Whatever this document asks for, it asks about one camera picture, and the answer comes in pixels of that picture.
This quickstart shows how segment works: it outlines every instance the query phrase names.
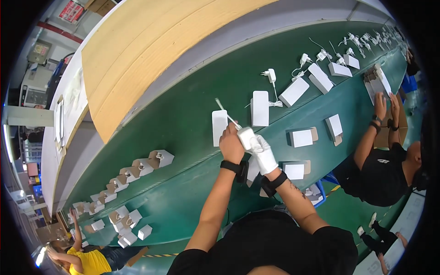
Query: jeans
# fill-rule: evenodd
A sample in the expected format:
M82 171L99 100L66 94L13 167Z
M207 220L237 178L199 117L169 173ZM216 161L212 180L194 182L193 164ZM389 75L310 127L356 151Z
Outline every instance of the jeans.
M122 248L120 246L106 246L100 250L102 255L109 263L111 271L116 271L124 267L124 265L133 258L145 246L127 246Z
M374 221L372 228L376 231L379 238L384 242L376 241L365 232L360 237L368 248L376 252L376 256L379 255L379 253L385 255L391 245L397 240L397 237L394 233L386 230L386 228L381 227L376 220Z

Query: forearm tattoo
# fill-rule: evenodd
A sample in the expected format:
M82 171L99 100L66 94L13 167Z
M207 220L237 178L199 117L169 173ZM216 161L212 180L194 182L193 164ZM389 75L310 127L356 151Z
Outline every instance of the forearm tattoo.
M296 191L301 192L301 190L300 190L295 184L293 184L292 181L290 181L290 188L293 188L293 189L295 189ZM305 194L304 194L303 192L301 192L301 194L302 194L302 196L303 196L303 199L305 199Z

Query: red pipe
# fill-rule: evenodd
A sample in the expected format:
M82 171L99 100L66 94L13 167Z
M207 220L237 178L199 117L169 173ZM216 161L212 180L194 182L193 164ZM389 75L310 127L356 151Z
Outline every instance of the red pipe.
M44 22L42 22L42 21L39 21L39 22L37 23L37 26L38 26L38 27L45 28L45 29L48 29L48 30L51 30L51 31L56 32L56 33L59 33L59 34L61 34L62 36L67 37L67 38L69 38L69 39L72 39L73 41L78 42L78 43L80 43L80 44L81 44L82 41L83 41L81 38L76 37L76 36L74 36L73 34L70 34L70 33L66 32L66 31L64 31L64 30L62 30L62 29L60 29L60 28L58 28L58 27L55 27L55 26L53 26L53 25L51 25L51 24L44 23Z

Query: white glove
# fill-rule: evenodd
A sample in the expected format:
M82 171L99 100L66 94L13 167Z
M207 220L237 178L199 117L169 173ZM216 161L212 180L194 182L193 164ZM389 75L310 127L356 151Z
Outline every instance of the white glove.
M249 153L257 159L260 173L265 175L275 170L278 163L275 161L271 146L267 141L261 135L255 135L255 137L250 141L252 148Z

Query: shoe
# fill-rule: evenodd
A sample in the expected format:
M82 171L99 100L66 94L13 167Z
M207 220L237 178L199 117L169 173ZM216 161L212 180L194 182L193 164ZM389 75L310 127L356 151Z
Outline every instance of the shoe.
M374 212L373 213L373 216L371 216L371 221L370 221L370 223L368 224L368 227L369 228L371 228L372 226L373 226L373 224L374 224L374 222L376 221L376 216L377 216L378 214L376 213L376 212Z
M362 236L363 233L365 233L365 231L363 230L362 226L359 226L359 228L358 228L358 235Z

